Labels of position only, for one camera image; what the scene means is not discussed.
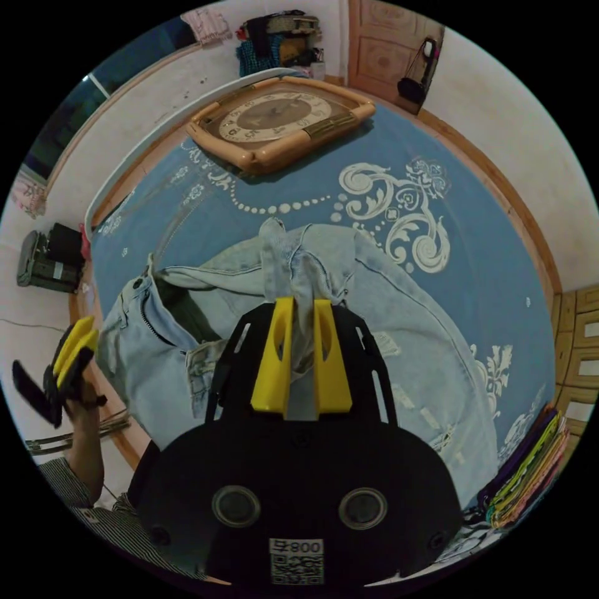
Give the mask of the person's left hand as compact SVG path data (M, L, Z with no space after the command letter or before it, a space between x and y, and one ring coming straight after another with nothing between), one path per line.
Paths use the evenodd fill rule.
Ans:
M81 379L66 399L66 413L72 424L73 445L100 438L99 396L94 385Z

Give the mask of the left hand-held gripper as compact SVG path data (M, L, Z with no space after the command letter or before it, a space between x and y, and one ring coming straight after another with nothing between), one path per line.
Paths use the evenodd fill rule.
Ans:
M97 349L99 332L94 329L94 321L93 316L80 318L63 335L51 365L44 372L43 419L61 419L69 392L84 378L83 373Z

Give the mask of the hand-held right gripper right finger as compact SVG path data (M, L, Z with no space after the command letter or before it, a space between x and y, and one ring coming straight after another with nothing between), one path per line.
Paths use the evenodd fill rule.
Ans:
M317 418L349 413L351 391L329 300L314 301L314 400Z

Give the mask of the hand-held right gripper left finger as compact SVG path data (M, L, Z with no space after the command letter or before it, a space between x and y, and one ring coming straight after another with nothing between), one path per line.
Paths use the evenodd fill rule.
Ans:
M290 395L294 303L292 297L284 297L273 305L250 402L254 411L282 418L286 417Z

